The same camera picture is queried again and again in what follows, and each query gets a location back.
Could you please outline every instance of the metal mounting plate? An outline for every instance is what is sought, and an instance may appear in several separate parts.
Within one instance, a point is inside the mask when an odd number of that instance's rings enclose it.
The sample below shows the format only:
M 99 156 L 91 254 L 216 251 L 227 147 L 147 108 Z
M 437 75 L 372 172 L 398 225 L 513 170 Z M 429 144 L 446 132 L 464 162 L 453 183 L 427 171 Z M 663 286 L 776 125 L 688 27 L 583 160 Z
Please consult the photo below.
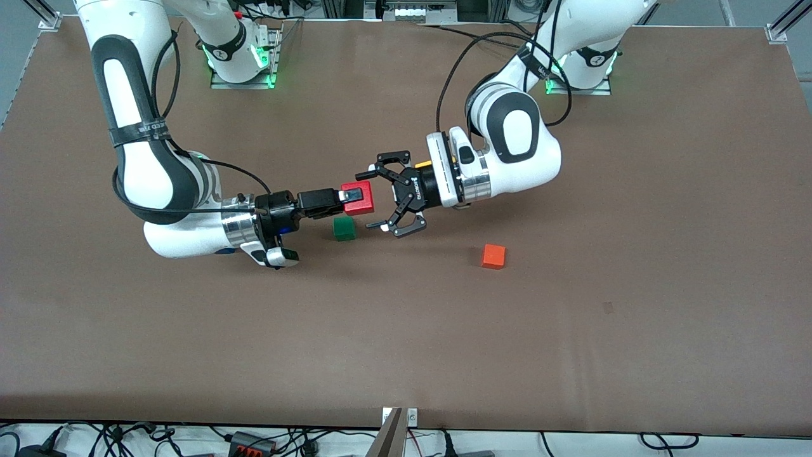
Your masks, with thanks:
M 383 408 L 383 412 L 381 414 L 381 424 L 387 421 L 387 417 L 389 417 L 389 413 L 392 411 L 391 407 Z M 408 420 L 406 426 L 410 429 L 414 429 L 417 427 L 417 408 L 407 408 L 406 409 L 406 419 Z
M 546 81 L 546 92 L 548 94 L 567 94 L 567 86 L 563 82 L 555 78 L 550 78 Z M 575 89 L 572 88 L 572 95 L 611 95 L 611 84 L 609 79 L 605 78 L 601 84 L 593 87 L 592 89 Z

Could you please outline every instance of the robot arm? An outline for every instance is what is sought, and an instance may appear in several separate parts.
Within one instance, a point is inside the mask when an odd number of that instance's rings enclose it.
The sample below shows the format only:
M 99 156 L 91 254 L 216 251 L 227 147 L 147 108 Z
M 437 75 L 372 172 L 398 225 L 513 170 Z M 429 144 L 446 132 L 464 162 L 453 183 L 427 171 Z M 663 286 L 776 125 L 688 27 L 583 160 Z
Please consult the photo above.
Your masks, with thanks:
M 560 13 L 554 57 L 557 60 L 595 43 L 619 41 L 654 3 L 561 0 L 556 6 Z M 550 48 L 553 22 L 545 22 L 533 37 L 545 50 Z M 485 140 L 482 149 L 475 150 L 465 131 L 453 127 L 448 135 L 435 132 L 426 137 L 430 163 L 413 168 L 407 151 L 390 153 L 379 155 L 367 172 L 356 175 L 358 180 L 385 177 L 392 182 L 398 203 L 392 217 L 369 227 L 403 237 L 425 229 L 422 212 L 427 208 L 466 207 L 477 200 L 520 192 L 552 180 L 561 166 L 561 149 L 544 125 L 538 104 L 524 91 L 548 77 L 549 67 L 550 58 L 545 52 L 528 42 L 501 71 L 474 88 L 466 102 L 466 116 L 471 131 Z M 404 170 L 395 173 L 385 167 L 394 162 L 403 165 Z M 407 212 L 414 213 L 415 220 L 399 226 Z
M 173 0 L 201 41 L 218 74 L 229 82 L 251 79 L 262 69 L 254 44 L 267 34 L 250 20 L 237 20 L 226 0 Z M 171 136 L 150 93 L 160 49 L 172 38 L 158 0 L 76 0 L 91 46 L 93 73 L 110 139 L 118 156 L 116 195 L 144 223 L 149 245 L 170 258 L 241 249 L 258 264 L 281 268 L 298 261 L 282 235 L 302 218 L 339 214 L 359 189 L 320 189 L 221 200 L 215 167 L 198 153 L 171 147 Z

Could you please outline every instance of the table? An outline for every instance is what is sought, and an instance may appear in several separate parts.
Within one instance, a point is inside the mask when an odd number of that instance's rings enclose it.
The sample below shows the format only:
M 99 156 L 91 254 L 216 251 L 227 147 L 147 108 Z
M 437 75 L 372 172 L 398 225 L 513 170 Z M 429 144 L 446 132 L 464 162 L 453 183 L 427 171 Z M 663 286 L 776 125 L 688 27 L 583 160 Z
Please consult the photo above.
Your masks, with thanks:
M 481 33 L 501 26 L 470 26 Z M 298 192 L 378 152 L 427 158 L 468 39 L 302 24 L 277 89 L 211 90 L 180 29 L 181 146 Z M 115 163 L 76 18 L 43 35 L 0 133 L 0 417 L 812 434 L 812 120 L 757 28 L 634 28 L 610 97 L 551 131 L 548 185 L 426 212 L 429 228 L 287 237 L 302 262 L 163 259 L 110 192 Z M 511 51 L 460 66 L 443 127 Z M 162 72 L 168 93 L 171 68 Z M 564 97 L 533 95 L 551 120 Z M 222 172 L 226 195 L 258 188 Z M 376 182 L 377 215 L 393 209 Z M 506 246 L 501 271 L 478 267 Z

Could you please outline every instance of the floor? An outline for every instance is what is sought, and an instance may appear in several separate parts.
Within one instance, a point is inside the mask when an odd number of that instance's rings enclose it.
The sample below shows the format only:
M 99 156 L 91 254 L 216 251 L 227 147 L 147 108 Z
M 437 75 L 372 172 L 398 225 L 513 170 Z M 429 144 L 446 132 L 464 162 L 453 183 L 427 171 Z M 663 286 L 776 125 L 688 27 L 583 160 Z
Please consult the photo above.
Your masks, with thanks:
M 12 431 L 19 435 L 22 446 L 41 445 L 60 424 L 18 424 L 0 432 Z M 171 425 L 175 429 L 172 439 L 184 457 L 198 455 L 216 455 L 232 457 L 229 443 L 223 441 L 207 427 Z M 249 429 L 236 427 L 217 427 L 217 433 L 226 434 L 242 431 L 258 438 L 285 435 L 286 429 Z M 375 434 L 374 430 L 357 431 Z M 445 455 L 446 446 L 443 435 L 437 430 L 415 430 L 415 440 L 420 447 L 418 451 L 412 440 L 404 448 L 404 457 L 429 457 Z M 320 433 L 311 433 L 316 437 Z M 544 438 L 550 452 L 544 449 L 542 436 L 535 432 L 465 432 L 451 431 L 455 451 L 462 455 L 469 452 L 489 450 L 495 457 L 666 457 L 665 450 L 651 450 L 641 443 L 636 434 L 622 433 L 545 433 Z M 87 425 L 71 425 L 64 429 L 56 441 L 55 450 L 66 453 L 69 457 L 88 455 L 98 432 Z M 684 445 L 692 437 L 664 438 L 672 445 Z M 656 437 L 648 436 L 646 440 L 658 445 Z M 318 440 L 318 457 L 348 457 L 365 455 L 373 438 L 365 434 L 346 435 L 330 433 Z M 277 448 L 287 443 L 287 436 L 277 441 Z M 134 432 L 126 436 L 124 444 L 135 457 L 154 455 L 155 457 L 177 457 L 168 443 L 156 445 L 144 432 Z M 12 456 L 15 442 L 11 437 L 0 439 L 0 455 Z M 97 447 L 97 455 L 104 455 L 106 447 L 102 443 Z M 716 457 L 719 455 L 736 455 L 738 457 L 801 457 L 812 455 L 812 440 L 797 438 L 755 438 L 755 437 L 700 437 L 698 444 L 688 450 L 674 450 L 675 457 Z
M 738 26 L 763 26 L 774 19 L 788 4 L 789 0 L 764 2 L 762 0 L 729 0 L 733 19 Z M 59 11 L 74 13 L 70 0 L 52 0 L 51 4 Z M 511 17 L 528 20 L 518 11 L 512 11 Z M 0 118 L 5 118 L 6 108 L 11 106 L 19 79 L 24 71 L 28 53 L 37 39 L 37 17 L 20 0 L 2 0 L 0 2 Z M 680 0 L 663 5 L 654 16 L 651 24 L 660 25 L 705 25 L 724 26 L 724 18 L 716 0 Z M 806 18 L 799 23 L 788 36 L 788 48 L 793 57 L 801 88 L 806 101 L 812 109 L 812 19 Z M 16 424 L 0 429 L 0 433 L 14 432 L 19 435 L 23 446 L 42 444 L 58 427 L 58 424 Z M 229 455 L 228 444 L 214 432 L 204 427 L 175 426 L 177 442 L 182 454 L 186 457 L 204 453 Z M 284 433 L 283 429 L 246 429 L 218 428 L 220 433 L 233 433 L 237 430 L 249 431 L 258 437 Z M 445 454 L 443 435 L 436 431 L 422 430 L 417 432 L 415 441 L 421 450 L 418 452 L 413 444 L 406 447 L 407 457 Z M 498 457 L 547 457 L 550 455 L 541 442 L 539 433 L 533 432 L 451 432 L 458 453 L 491 450 Z M 56 449 L 69 456 L 87 455 L 97 432 L 85 425 L 73 425 L 60 434 Z M 684 444 L 685 437 L 666 437 L 669 442 Z M 641 439 L 634 434 L 620 433 L 546 433 L 550 451 L 555 457 L 578 455 L 590 456 L 666 456 L 664 450 L 651 450 L 642 445 Z M 364 435 L 343 435 L 332 433 L 319 441 L 321 457 L 343 457 L 364 455 L 372 438 Z M 656 443 L 654 437 L 649 441 Z M 156 444 L 145 434 L 138 432 L 128 435 L 125 441 L 135 456 L 155 455 L 167 457 L 176 455 L 169 446 L 156 449 Z M 15 441 L 11 435 L 0 437 L 0 456 L 14 454 Z M 677 457 L 698 457 L 716 455 L 774 455 L 802 456 L 812 455 L 812 440 L 794 438 L 756 438 L 756 437 L 702 437 L 697 446 L 688 450 L 674 451 Z M 103 446 L 99 446 L 98 455 L 104 455 Z

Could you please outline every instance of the cable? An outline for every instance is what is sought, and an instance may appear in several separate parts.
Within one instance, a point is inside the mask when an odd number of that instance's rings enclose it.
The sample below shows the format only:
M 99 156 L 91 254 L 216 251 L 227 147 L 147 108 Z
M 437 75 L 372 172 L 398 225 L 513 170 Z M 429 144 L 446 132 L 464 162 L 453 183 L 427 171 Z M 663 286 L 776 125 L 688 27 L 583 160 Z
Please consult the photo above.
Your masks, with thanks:
M 440 129 L 440 111 L 443 108 L 443 99 L 445 98 L 446 91 L 448 90 L 448 86 L 451 83 L 451 79 L 454 76 L 454 72 L 456 72 L 456 69 L 460 66 L 460 63 L 462 62 L 462 59 L 465 57 L 465 55 L 468 53 L 468 51 L 470 51 L 478 42 L 483 41 L 483 40 L 485 40 L 487 38 L 491 38 L 491 37 L 512 37 L 512 38 L 518 38 L 520 40 L 523 40 L 524 42 L 531 42 L 531 41 L 535 42 L 535 40 L 533 38 L 528 38 L 528 37 L 525 37 L 523 35 L 520 35 L 519 33 L 513 33 L 513 32 L 491 32 L 491 33 L 486 33 L 485 35 L 480 35 L 480 36 L 474 38 L 465 47 L 465 49 L 463 49 L 462 53 L 460 53 L 460 57 L 457 58 L 456 62 L 454 62 L 454 66 L 451 67 L 451 71 L 448 73 L 448 78 L 446 78 L 446 82 L 443 85 L 443 90 L 440 91 L 440 97 L 437 100 L 437 116 L 436 116 L 436 119 L 435 119 L 435 127 L 437 129 L 436 130 L 437 132 L 442 132 L 442 130 Z M 570 88 L 569 79 L 567 78 L 567 75 L 564 73 L 564 70 L 562 69 L 561 65 L 558 63 L 558 60 L 555 60 L 555 58 L 552 56 L 552 54 L 550 54 L 549 51 L 544 49 L 544 47 L 538 46 L 538 49 L 541 50 L 541 52 L 543 52 L 547 57 L 549 57 L 550 61 L 555 65 L 556 68 L 559 69 L 559 71 L 561 72 L 561 79 L 564 80 L 564 84 L 567 87 L 567 109 L 564 111 L 564 113 L 561 115 L 561 117 L 558 118 L 556 121 L 550 122 L 550 123 L 544 123 L 544 125 L 546 125 L 547 127 L 552 127 L 554 125 L 561 124 L 569 116 L 569 113 L 572 110 L 572 88 Z
M 451 440 L 451 434 L 447 430 L 440 430 L 446 438 L 446 457 L 457 457 L 456 450 L 454 449 L 454 442 Z
M 301 24 L 301 22 L 302 22 L 304 19 L 305 19 L 305 18 L 299 18 L 299 19 L 297 19 L 297 20 L 296 20 L 296 22 L 295 22 L 295 23 L 293 23 L 293 27 L 291 27 L 291 31 L 290 31 L 290 32 L 288 32 L 288 33 L 285 33 L 285 34 L 284 34 L 284 36 L 282 37 L 282 40 L 280 40 L 280 41 L 279 41 L 279 48 L 280 48 L 280 49 L 282 48 L 282 44 L 283 44 L 283 43 L 284 43 L 284 42 L 285 42 L 285 41 L 286 41 L 286 40 L 287 40 L 287 39 L 288 39 L 288 38 L 289 38 L 291 35 L 293 35 L 294 33 L 296 33 L 296 29 L 299 27 L 299 24 Z
M 101 437 L 104 438 L 105 446 L 107 446 L 107 451 L 105 451 L 104 456 L 107 457 L 108 455 L 112 455 L 113 457 L 116 457 L 115 452 L 118 450 L 118 457 L 135 457 L 127 445 L 124 444 L 124 437 L 127 436 L 128 433 L 145 428 L 140 424 L 141 423 L 136 423 L 127 430 L 123 430 L 118 424 L 114 424 L 112 429 L 109 426 L 105 426 L 101 432 Z M 94 455 L 96 444 L 98 444 L 98 438 L 97 442 L 93 444 L 93 448 L 89 456 Z
M 457 30 L 456 28 L 445 28 L 442 25 L 427 25 L 426 27 L 439 28 L 440 30 L 445 30 L 446 32 L 458 33 L 460 35 L 465 35 L 466 37 L 471 37 L 471 38 L 479 37 L 479 35 L 477 35 L 476 33 L 465 32 L 464 30 Z M 508 42 L 505 42 L 505 41 L 491 40 L 490 38 L 488 38 L 488 39 L 486 39 L 484 41 L 488 41 L 489 43 L 494 43 L 494 44 L 497 44 L 497 45 L 507 46 L 507 47 L 513 48 L 513 49 L 518 49 L 519 46 L 520 46 L 520 45 L 514 45 L 513 43 L 508 43 Z
M 256 182 L 258 182 L 258 183 L 259 183 L 259 185 L 261 185 L 261 186 L 262 186 L 262 189 L 263 189 L 263 190 L 265 190 L 266 194 L 270 194 L 270 193 L 271 193 L 271 192 L 270 192 L 270 188 L 268 187 L 268 185 L 267 185 L 267 184 L 265 184 L 265 182 L 264 182 L 263 180 L 261 180 L 261 179 L 259 178 L 259 176 L 257 176 L 257 175 L 255 175 L 255 174 L 253 174 L 253 173 L 249 172 L 248 170 L 245 170 L 245 169 L 243 169 L 243 168 L 237 167 L 236 165 L 232 165 L 232 164 L 227 163 L 227 162 L 221 162 L 221 161 L 219 161 L 219 160 L 212 160 L 212 159 L 200 159 L 200 161 L 201 161 L 201 162 L 203 162 L 203 163 L 210 163 L 210 164 L 212 164 L 212 165 L 217 165 L 218 167 L 230 168 L 230 169 L 232 169 L 232 170 L 236 170 L 237 172 L 240 172 L 240 173 L 243 173 L 243 174 L 245 174 L 245 175 L 247 175 L 247 176 L 250 176 L 250 177 L 251 177 L 251 178 L 253 178 L 253 179 L 254 179 Z
M 530 31 L 529 31 L 527 28 L 525 28 L 525 26 L 524 26 L 524 25 L 519 24 L 519 23 L 518 23 L 518 22 L 516 22 L 515 20 L 512 20 L 512 19 L 503 19 L 503 20 L 500 20 L 500 21 L 499 21 L 499 23 L 500 23 L 500 24 L 510 24 L 510 25 L 512 25 L 513 27 L 518 28 L 518 29 L 519 29 L 519 30 L 520 30 L 520 31 L 521 31 L 523 34 L 527 35 L 528 37 L 532 37 L 532 36 L 533 36 L 533 34 L 532 34 L 532 33 L 531 33 L 531 32 L 530 32 Z
M 158 52 L 158 58 L 155 59 L 155 65 L 153 65 L 153 72 L 152 72 L 152 87 L 150 88 L 151 92 L 150 95 L 154 101 L 154 114 L 158 115 L 158 72 L 161 70 L 161 61 L 163 60 L 163 56 L 166 55 L 166 52 L 169 50 L 170 46 L 172 46 L 173 50 L 175 51 L 175 82 L 172 85 L 172 93 L 169 97 L 169 102 L 166 104 L 166 109 L 164 109 L 162 117 L 167 117 L 169 115 L 169 111 L 172 109 L 172 105 L 175 104 L 175 95 L 178 92 L 178 83 L 180 82 L 180 52 L 178 50 L 178 32 L 172 30 L 171 35 L 166 43 L 163 44 L 163 47 Z
M 550 31 L 550 55 L 555 55 L 554 54 L 554 51 L 555 51 L 555 30 L 558 27 L 558 16 L 559 16 L 559 13 L 561 12 L 561 3 L 564 3 L 564 0 L 558 0 L 558 3 L 555 4 L 555 12 L 553 13 L 553 28 Z M 553 71 L 552 63 L 550 63 L 550 66 L 547 68 L 547 71 L 548 72 Z
M 372 433 L 367 433 L 367 432 L 345 432 L 344 430 L 338 430 L 338 429 L 331 430 L 331 431 L 335 432 L 335 433 L 340 433 L 342 435 L 364 435 L 364 436 L 367 436 L 367 437 L 371 437 L 373 439 L 375 439 L 377 437 L 377 435 L 373 435 Z
M 14 432 L 3 432 L 3 433 L 0 433 L 0 437 L 12 437 L 12 438 L 14 438 L 14 441 L 17 443 L 17 445 L 16 445 L 16 448 L 14 450 L 13 457 L 17 457 L 17 455 L 19 454 L 19 435 L 17 433 L 14 433 Z
M 212 431 L 212 432 L 214 432 L 214 434 L 215 434 L 215 435 L 217 435 L 217 436 L 219 436 L 220 438 L 222 438 L 222 439 L 226 439 L 226 434 L 225 434 L 225 433 L 220 433 L 220 432 L 218 432 L 218 431 L 217 431 L 217 429 L 216 429 L 216 428 L 214 428 L 214 427 L 212 427 L 211 425 L 209 425 L 209 429 L 211 429 L 211 431 Z
M 541 31 L 541 29 L 542 29 L 542 12 L 539 11 L 538 12 L 538 17 L 536 18 L 536 34 L 537 35 Z M 536 42 L 536 40 L 533 40 L 533 43 L 530 44 L 530 55 L 533 55 L 533 53 L 536 51 L 536 45 L 537 44 L 538 43 Z M 553 58 L 552 49 L 550 49 L 549 55 L 550 55 L 550 59 L 552 59 Z M 522 80 L 524 81 L 522 83 L 522 85 L 523 85 L 522 90 L 524 90 L 525 92 L 527 92 L 527 76 L 529 74 L 530 74 L 530 67 L 525 65 L 525 77 L 522 78 Z
M 546 451 L 547 451 L 547 455 L 549 455 L 550 457 L 555 457 L 555 456 L 553 455 L 553 451 L 552 451 L 552 450 L 550 450 L 550 445 L 549 445 L 549 444 L 547 444 L 547 437 L 546 437 L 546 436 L 544 436 L 544 432 L 539 432 L 539 434 L 541 434 L 541 435 L 542 435 L 542 442 L 544 443 L 544 450 L 546 450 Z
M 419 455 L 420 457 L 423 457 L 423 451 L 420 450 L 420 445 L 417 444 L 417 438 L 414 436 L 414 432 L 411 429 L 408 431 L 408 435 L 409 435 L 409 437 L 412 438 L 412 442 L 414 443 L 414 447 L 417 449 L 417 455 Z
M 208 213 L 208 212 L 250 212 L 250 213 L 259 214 L 262 211 L 261 209 L 258 209 L 258 208 L 252 208 L 252 209 L 248 209 L 248 208 L 231 208 L 231 209 L 190 208 L 190 209 L 185 209 L 185 210 L 175 210 L 175 209 L 169 209 L 169 208 L 143 207 L 141 205 L 136 205 L 135 203 L 130 202 L 129 200 L 127 200 L 121 194 L 121 192 L 119 191 L 118 181 L 119 181 L 119 168 L 116 167 L 113 170 L 113 179 L 112 179 L 113 193 L 115 194 L 116 197 L 119 198 L 121 203 L 124 203 L 125 206 L 127 206 L 128 208 L 130 208 L 132 210 L 151 211 L 151 212 L 162 213 L 162 214 L 186 214 L 186 213 L 192 214 L 192 213 Z
M 656 445 L 650 444 L 648 441 L 646 441 L 646 435 L 654 435 L 655 437 L 657 437 L 657 439 L 660 440 L 660 442 L 663 445 L 662 446 L 656 446 Z M 688 444 L 684 444 L 684 445 L 668 444 L 668 442 L 665 441 L 665 438 L 663 437 L 663 435 L 661 435 L 659 433 L 654 433 L 654 432 L 641 432 L 641 433 L 638 434 L 638 436 L 640 437 L 640 441 L 643 443 L 643 446 L 648 447 L 651 450 L 657 450 L 657 451 L 665 450 L 668 453 L 668 457 L 674 457 L 674 452 L 673 452 L 674 450 L 691 449 L 692 447 L 695 447 L 697 444 L 699 444 L 699 435 L 687 435 L 687 436 L 692 437 L 693 441 L 691 441 Z

